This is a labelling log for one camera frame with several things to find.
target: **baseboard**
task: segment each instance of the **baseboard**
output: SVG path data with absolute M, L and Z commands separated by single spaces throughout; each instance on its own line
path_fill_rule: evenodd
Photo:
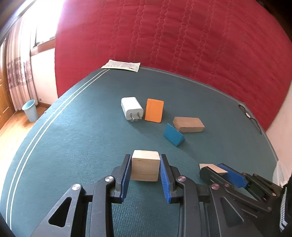
M 43 102 L 39 102 L 38 106 L 48 109 L 51 105 L 43 103 Z

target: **metal screw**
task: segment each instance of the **metal screw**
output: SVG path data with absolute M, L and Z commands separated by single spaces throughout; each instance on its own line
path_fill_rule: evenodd
M 217 190 L 219 189 L 219 184 L 216 184 L 216 183 L 211 184 L 211 188 Z
M 74 185 L 72 186 L 72 189 L 76 191 L 76 190 L 80 189 L 80 187 L 81 187 L 80 184 L 74 184 Z
M 111 182 L 111 181 L 113 181 L 114 180 L 114 177 L 112 177 L 112 176 L 107 176 L 107 177 L 105 177 L 105 181 L 106 182 Z
M 184 182 L 187 178 L 183 175 L 178 177 L 178 181 Z

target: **triangular cutout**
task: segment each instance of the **triangular cutout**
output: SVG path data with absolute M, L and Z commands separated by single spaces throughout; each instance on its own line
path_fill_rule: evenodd
M 49 219 L 49 224 L 64 227 L 72 198 L 67 197 Z
M 225 216 L 227 226 L 234 227 L 237 225 L 241 225 L 243 223 L 243 219 L 236 212 L 236 210 L 231 206 L 231 204 L 226 200 L 226 198 L 221 197 L 220 202 L 222 204 L 223 213 Z

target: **brown wooden block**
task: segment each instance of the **brown wooden block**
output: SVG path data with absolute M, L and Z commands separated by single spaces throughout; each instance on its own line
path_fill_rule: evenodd
M 215 172 L 217 172 L 220 175 L 224 175 L 226 173 L 228 173 L 226 170 L 221 169 L 220 167 L 214 165 L 214 164 L 199 164 L 200 169 L 202 169 L 203 167 L 209 167 L 210 169 L 214 170 Z
M 201 132 L 205 128 L 199 118 L 174 117 L 173 125 L 180 133 Z
M 134 150 L 132 155 L 131 179 L 157 181 L 160 157 L 157 151 Z
M 160 123 L 162 119 L 164 101 L 148 99 L 145 109 L 145 120 Z

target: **window sill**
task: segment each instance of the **window sill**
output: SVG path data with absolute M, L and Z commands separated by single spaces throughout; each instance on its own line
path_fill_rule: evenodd
M 43 42 L 30 50 L 30 56 L 55 48 L 56 38 Z

